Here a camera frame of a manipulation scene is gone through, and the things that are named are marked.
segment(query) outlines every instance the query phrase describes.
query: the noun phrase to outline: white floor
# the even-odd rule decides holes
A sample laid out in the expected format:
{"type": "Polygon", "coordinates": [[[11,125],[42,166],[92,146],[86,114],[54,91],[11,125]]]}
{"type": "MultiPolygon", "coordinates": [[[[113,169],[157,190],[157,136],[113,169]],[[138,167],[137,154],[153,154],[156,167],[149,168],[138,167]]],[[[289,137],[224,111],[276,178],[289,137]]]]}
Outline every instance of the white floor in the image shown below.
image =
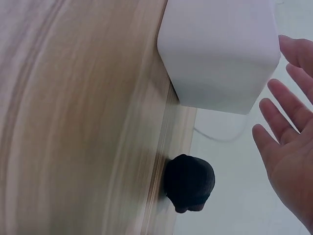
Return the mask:
{"type": "MultiPolygon", "coordinates": [[[[313,40],[313,1],[285,0],[277,8],[279,32],[313,40]]],[[[308,104],[285,72],[282,59],[274,76],[308,104]]],[[[270,97],[265,88],[259,99],[270,97]]],[[[201,212],[178,215],[175,235],[308,235],[272,190],[261,157],[252,140],[256,123],[268,128],[254,105],[244,133],[234,142],[221,143],[194,133],[191,155],[207,160],[216,173],[216,186],[201,212]]]]}

